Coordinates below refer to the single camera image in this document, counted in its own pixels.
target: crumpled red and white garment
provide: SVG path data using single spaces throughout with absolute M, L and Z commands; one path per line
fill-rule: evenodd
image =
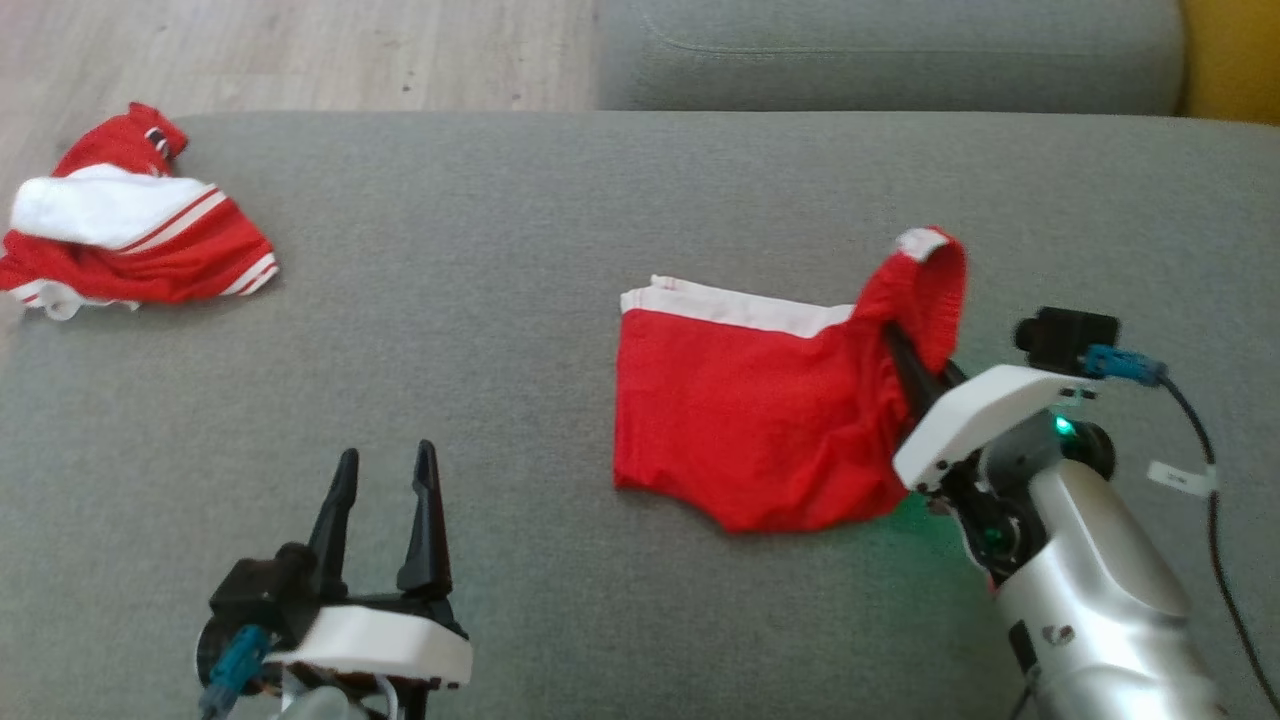
M 0 290 L 65 320 L 84 305 L 251 295 L 279 273 L 270 242 L 216 186 L 173 177 L 187 136 L 159 110 L 129 111 L 18 190 Z
M 890 512 L 908 405 L 882 337 L 924 365 L 955 350 L 963 246 L 913 229 L 856 305 L 820 307 L 654 277 L 622 295 L 614 484 L 730 532 L 808 532 Z

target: blue cable connector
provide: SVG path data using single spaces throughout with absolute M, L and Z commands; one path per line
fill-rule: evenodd
M 200 696 L 201 720 L 224 720 L 253 678 L 262 673 L 262 659 L 271 650 L 266 630 L 244 625 L 209 674 L 209 687 Z
M 1084 355 L 1084 372 L 1091 378 L 1125 378 L 1147 387 L 1160 387 L 1169 366 L 1140 352 L 1116 350 L 1110 345 L 1091 345 Z

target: wooden floor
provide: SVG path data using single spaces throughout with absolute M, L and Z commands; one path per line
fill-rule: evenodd
M 0 0 L 0 193 L 131 100 L 585 110 L 595 0 Z M 0 363 L 15 309 L 0 302 Z

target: gray sofa cushion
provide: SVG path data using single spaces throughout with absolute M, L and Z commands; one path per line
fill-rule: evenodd
M 265 292 L 29 318 L 0 372 L 0 717 L 182 717 L 230 564 L 305 539 L 364 452 L 347 575 L 390 589 L 415 443 L 440 450 L 475 684 L 433 719 L 1004 717 L 1019 691 L 951 521 L 726 537 L 612 488 L 618 293 L 669 273 L 852 300 L 902 228 L 972 255 L 957 361 L 1042 304 L 1115 311 L 1219 445 L 1224 553 L 1268 661 L 1280 131 L 984 114 L 243 114 L 182 170 L 275 241 Z M 1174 402 L 1084 416 L 1194 598 L 1233 715 L 1260 696 L 1213 591 Z M 265 716 L 265 707 L 246 717 Z
M 600 104 L 1167 114 L 1176 0 L 604 0 Z

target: red fabric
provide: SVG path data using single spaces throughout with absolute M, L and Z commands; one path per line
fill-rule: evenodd
M 954 238 L 893 254 L 852 316 L 813 338 L 623 313 L 614 484 L 689 502 L 730 532 L 806 532 L 890 512 L 906 401 L 881 337 L 896 320 L 941 373 L 965 288 Z
M 127 114 L 106 120 L 76 142 L 52 174 L 65 177 L 108 163 L 132 173 L 170 176 L 172 158 L 186 146 L 187 136 L 159 110 L 133 102 Z M 173 237 L 164 242 L 131 251 L 173 227 L 183 229 L 170 232 Z M 31 284 L 38 281 L 69 286 L 90 300 L 175 304 L 216 297 L 228 290 L 243 295 L 261 284 L 253 279 L 276 272 L 271 245 L 216 188 L 122 250 L 17 231 L 5 234 L 4 247 L 0 290 L 26 296 L 18 300 L 31 306 L 38 306 Z M 269 255 L 269 264 L 260 266 Z M 251 269 L 253 277 L 246 277 Z

